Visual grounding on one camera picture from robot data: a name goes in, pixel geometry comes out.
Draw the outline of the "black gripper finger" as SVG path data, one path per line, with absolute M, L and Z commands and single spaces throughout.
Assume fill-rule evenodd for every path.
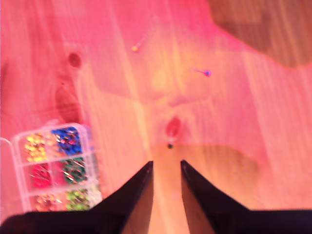
M 92 208 L 97 234 L 147 234 L 154 198 L 154 162 Z
M 244 234 L 240 218 L 248 209 L 219 190 L 186 160 L 180 162 L 181 191 L 191 234 Z

